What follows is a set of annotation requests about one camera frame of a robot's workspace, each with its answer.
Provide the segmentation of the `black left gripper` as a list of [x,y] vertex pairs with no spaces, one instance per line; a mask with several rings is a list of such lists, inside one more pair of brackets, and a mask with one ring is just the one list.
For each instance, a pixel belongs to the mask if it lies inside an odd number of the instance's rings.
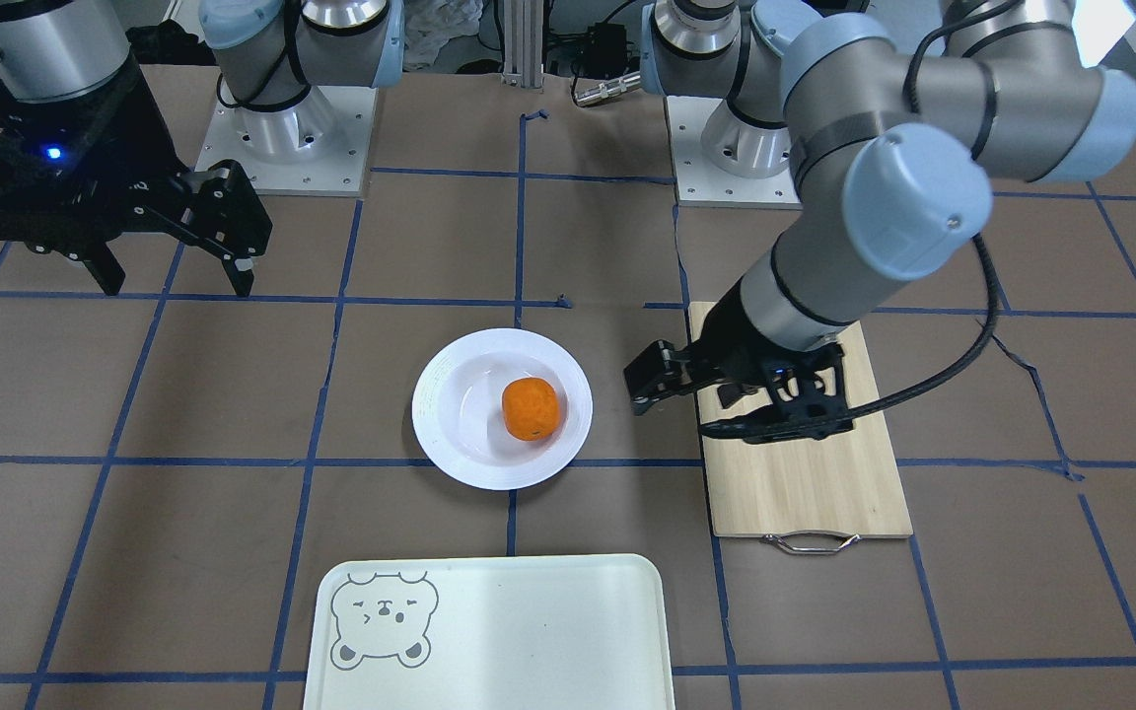
[[643,415],[667,398],[712,386],[722,407],[752,392],[770,403],[740,417],[699,424],[699,435],[750,445],[822,441],[855,431],[847,417],[844,351],[832,341],[813,350],[790,350],[761,335],[741,296],[722,296],[685,349],[649,343],[623,368],[632,414]]

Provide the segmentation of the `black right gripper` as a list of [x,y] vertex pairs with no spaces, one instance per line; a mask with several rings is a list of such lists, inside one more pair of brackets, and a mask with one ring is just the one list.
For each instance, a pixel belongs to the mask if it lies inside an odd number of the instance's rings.
[[23,103],[0,80],[0,240],[66,248],[117,296],[125,270],[109,243],[127,229],[214,254],[248,296],[272,219],[235,159],[186,170],[132,55],[91,93],[62,101]]

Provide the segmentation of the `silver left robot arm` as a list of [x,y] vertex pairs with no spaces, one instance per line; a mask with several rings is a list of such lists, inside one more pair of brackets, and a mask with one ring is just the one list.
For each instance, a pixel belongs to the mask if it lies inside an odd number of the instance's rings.
[[[722,406],[770,404],[702,424],[749,444],[821,440],[938,387],[995,331],[999,279],[982,229],[989,181],[1087,181],[1136,141],[1136,80],[1083,66],[1068,1],[943,1],[914,52],[864,12],[803,1],[657,1],[643,10],[648,93],[722,98],[740,122],[790,131],[801,216],[676,349],[625,368],[634,414],[715,387]],[[847,403],[840,332],[974,243],[982,333],[955,364],[907,390]]]

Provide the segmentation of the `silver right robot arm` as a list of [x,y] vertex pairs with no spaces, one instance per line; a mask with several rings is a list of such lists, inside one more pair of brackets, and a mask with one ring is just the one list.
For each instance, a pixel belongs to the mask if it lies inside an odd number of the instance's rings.
[[404,67],[400,1],[203,1],[202,37],[165,22],[132,40],[108,1],[0,1],[0,242],[80,262],[122,291],[114,239],[166,233],[252,289],[272,219],[239,157],[179,160],[141,62],[207,55],[241,153],[303,165],[346,152],[325,87],[389,87]]

